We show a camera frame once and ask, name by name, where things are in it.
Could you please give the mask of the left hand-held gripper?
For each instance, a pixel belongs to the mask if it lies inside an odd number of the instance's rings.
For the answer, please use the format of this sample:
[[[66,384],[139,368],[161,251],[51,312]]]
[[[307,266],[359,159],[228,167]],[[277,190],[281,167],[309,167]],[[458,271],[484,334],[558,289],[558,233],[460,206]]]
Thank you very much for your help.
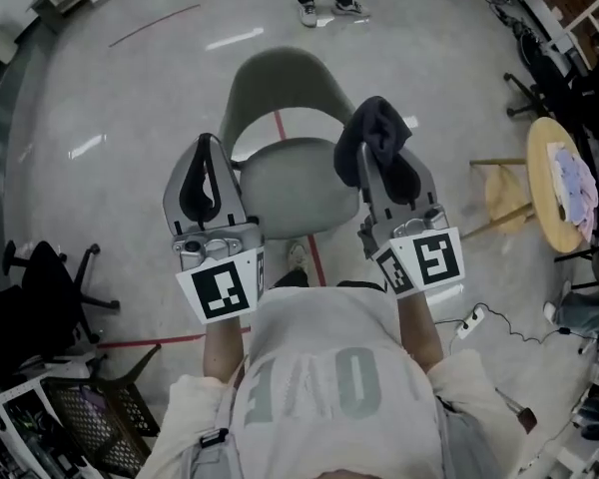
[[[193,233],[200,229],[199,145],[200,139],[194,139],[176,161],[164,191],[163,209],[171,234],[181,236],[173,242],[182,269],[176,279],[198,320],[209,324],[258,308],[265,290],[265,252],[259,226],[245,224],[241,189],[231,161],[219,139],[209,133],[201,135],[203,189],[211,199],[202,222],[211,231]]]

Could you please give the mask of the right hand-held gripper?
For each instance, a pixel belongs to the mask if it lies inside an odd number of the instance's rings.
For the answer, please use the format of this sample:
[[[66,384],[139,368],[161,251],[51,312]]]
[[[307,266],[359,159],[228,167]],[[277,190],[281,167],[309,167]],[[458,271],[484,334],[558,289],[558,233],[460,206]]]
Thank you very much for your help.
[[[428,167],[411,150],[403,149],[408,165],[406,185],[411,209],[389,196],[380,164],[369,145],[360,147],[360,181],[369,215],[360,226],[364,255],[380,270],[397,297],[425,292],[465,277],[459,231],[449,225]]]

